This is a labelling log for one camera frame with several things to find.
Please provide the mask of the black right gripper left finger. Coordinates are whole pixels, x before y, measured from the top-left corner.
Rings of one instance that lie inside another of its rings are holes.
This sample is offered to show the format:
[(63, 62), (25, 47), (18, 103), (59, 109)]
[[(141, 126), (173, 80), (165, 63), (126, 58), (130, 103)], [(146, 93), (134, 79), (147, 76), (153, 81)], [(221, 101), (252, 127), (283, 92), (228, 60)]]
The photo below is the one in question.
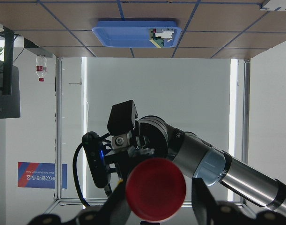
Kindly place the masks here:
[(33, 218), (29, 225), (124, 225), (131, 209), (125, 196), (126, 182), (122, 181), (102, 206), (89, 206), (73, 219), (62, 222), (55, 214), (42, 214)]

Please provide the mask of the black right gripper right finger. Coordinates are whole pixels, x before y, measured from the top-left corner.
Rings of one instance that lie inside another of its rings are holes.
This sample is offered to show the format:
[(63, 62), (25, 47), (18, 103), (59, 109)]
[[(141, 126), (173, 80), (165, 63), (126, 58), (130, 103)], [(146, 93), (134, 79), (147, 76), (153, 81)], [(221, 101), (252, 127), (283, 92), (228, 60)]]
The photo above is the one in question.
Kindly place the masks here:
[(230, 202), (217, 202), (201, 178), (193, 178), (191, 204), (199, 225), (286, 225), (286, 217), (265, 210), (255, 218), (246, 216)]

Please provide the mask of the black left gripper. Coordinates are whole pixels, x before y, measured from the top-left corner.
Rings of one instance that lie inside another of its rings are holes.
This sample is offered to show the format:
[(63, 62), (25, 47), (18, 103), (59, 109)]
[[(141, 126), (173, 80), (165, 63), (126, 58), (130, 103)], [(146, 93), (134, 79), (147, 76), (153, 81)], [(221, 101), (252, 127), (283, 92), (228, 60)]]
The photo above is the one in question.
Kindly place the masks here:
[(103, 136), (103, 163), (108, 178), (116, 173), (119, 178), (127, 178), (142, 161), (155, 156), (157, 141), (151, 135), (137, 135), (134, 131), (138, 117), (133, 100), (128, 100), (111, 108), (107, 133)]

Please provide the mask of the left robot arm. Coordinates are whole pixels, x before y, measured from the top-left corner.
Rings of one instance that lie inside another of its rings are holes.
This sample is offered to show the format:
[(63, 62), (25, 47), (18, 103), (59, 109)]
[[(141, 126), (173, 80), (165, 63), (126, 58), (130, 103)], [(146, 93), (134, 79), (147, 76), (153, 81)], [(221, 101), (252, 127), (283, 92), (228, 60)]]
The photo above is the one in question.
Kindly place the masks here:
[[(286, 225), (286, 185), (157, 116), (138, 118), (132, 100), (112, 106), (107, 125), (128, 206), (141, 219), (163, 222), (180, 209), (191, 178), (191, 205), (200, 225)], [(217, 202), (208, 187), (219, 183), (262, 207), (255, 218)]]

